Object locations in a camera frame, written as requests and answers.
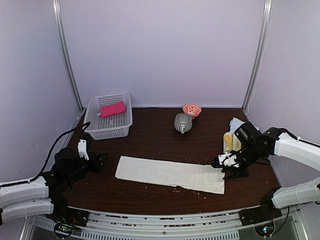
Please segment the pink microfibre towel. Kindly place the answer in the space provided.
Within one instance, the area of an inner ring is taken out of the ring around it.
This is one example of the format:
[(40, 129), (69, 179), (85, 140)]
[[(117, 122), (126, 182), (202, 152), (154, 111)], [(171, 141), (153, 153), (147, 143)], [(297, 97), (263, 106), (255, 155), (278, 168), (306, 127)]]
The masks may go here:
[(102, 118), (106, 118), (106, 117), (113, 116), (113, 115), (116, 115), (116, 114), (124, 113), (125, 111), (126, 111), (126, 107), (125, 107), (124, 102), (123, 101), (119, 101), (119, 102), (114, 103), (114, 104), (102, 106), (100, 108), (99, 115)]

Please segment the beige towel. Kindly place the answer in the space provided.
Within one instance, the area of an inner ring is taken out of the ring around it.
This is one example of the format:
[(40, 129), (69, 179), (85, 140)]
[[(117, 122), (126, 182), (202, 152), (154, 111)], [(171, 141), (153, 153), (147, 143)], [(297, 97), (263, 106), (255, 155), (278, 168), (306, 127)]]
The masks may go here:
[(225, 193), (225, 174), (210, 165), (121, 156), (115, 177), (146, 184), (182, 187), (212, 194)]

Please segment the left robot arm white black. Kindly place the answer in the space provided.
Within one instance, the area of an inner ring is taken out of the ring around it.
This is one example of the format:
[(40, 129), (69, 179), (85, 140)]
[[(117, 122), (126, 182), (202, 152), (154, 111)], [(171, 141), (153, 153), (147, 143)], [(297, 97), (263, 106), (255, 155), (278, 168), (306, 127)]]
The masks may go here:
[(63, 192), (88, 173), (98, 174), (108, 159), (106, 152), (76, 153), (63, 148), (55, 154), (50, 171), (41, 173), (35, 180), (8, 182), (0, 185), (0, 222), (45, 215), (49, 219), (68, 225), (85, 226), (89, 213), (73, 210)]

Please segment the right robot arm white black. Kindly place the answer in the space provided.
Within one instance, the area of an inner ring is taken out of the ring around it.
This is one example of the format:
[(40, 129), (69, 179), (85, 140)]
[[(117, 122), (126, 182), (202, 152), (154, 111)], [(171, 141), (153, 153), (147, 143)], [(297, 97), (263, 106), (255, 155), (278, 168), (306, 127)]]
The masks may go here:
[(251, 122), (241, 124), (234, 136), (239, 150), (231, 150), (212, 160), (212, 167), (225, 174), (224, 179), (248, 177), (248, 168), (259, 160), (271, 158), (276, 174), (285, 174), (287, 182), (270, 190), (258, 207), (241, 210), (243, 220), (269, 220), (279, 217), (282, 209), (320, 202), (320, 146), (294, 135), (286, 128), (270, 127), (265, 132)]

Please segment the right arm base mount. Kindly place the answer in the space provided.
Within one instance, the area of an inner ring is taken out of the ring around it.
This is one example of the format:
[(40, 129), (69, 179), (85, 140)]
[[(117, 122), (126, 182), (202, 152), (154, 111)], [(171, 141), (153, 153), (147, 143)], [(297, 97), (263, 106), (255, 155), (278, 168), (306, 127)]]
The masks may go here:
[(244, 208), (238, 212), (242, 226), (256, 225), (268, 222), (282, 216), (280, 209), (265, 210), (261, 206)]

